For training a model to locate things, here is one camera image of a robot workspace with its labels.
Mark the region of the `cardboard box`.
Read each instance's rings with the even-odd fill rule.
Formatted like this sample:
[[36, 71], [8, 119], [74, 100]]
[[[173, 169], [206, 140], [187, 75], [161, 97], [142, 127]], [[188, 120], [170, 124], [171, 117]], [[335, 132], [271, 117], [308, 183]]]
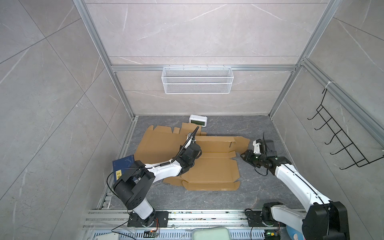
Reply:
[[244, 137], [198, 136], [202, 155], [190, 170], [164, 183], [184, 187], [188, 191], [236, 191], [240, 186], [236, 154], [244, 153], [250, 140]]

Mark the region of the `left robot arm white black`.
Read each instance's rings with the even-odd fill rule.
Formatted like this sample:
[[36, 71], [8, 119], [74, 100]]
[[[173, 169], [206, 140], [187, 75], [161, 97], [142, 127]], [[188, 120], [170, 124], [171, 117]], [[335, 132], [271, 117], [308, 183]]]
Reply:
[[113, 193], [131, 210], [134, 216], [141, 220], [141, 224], [149, 227], [155, 220], [156, 211], [146, 199], [153, 183], [170, 177], [178, 177], [190, 170], [202, 155], [201, 147], [191, 143], [180, 149], [171, 160], [159, 164], [143, 164], [135, 161], [118, 178], [113, 187]]

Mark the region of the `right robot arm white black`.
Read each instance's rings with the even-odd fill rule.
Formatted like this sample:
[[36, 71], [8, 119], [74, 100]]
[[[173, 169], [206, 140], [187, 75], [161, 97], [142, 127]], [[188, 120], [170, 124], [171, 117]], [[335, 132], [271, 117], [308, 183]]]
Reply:
[[241, 154], [243, 161], [255, 170], [264, 167], [267, 174], [280, 179], [305, 209], [301, 213], [280, 202], [266, 203], [261, 211], [263, 225], [285, 224], [302, 234], [305, 240], [350, 239], [348, 211], [341, 202], [334, 202], [323, 195], [286, 157], [279, 157], [272, 140], [258, 139], [253, 146]]

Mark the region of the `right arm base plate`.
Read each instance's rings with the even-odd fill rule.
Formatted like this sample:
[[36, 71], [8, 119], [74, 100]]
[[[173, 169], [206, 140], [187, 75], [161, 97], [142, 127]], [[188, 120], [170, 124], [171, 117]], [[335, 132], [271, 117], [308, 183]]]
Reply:
[[277, 222], [275, 220], [262, 220], [262, 211], [245, 209], [244, 214], [248, 221], [249, 227], [269, 227], [269, 228], [286, 227], [285, 224]]

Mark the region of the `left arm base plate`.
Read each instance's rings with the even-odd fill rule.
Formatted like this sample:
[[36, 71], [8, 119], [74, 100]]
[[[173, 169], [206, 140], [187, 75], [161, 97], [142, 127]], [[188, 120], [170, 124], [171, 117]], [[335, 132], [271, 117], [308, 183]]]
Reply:
[[146, 219], [141, 219], [137, 213], [131, 213], [129, 221], [127, 223], [128, 227], [149, 227], [149, 228], [166, 228], [168, 226], [169, 212], [168, 211], [154, 211]]

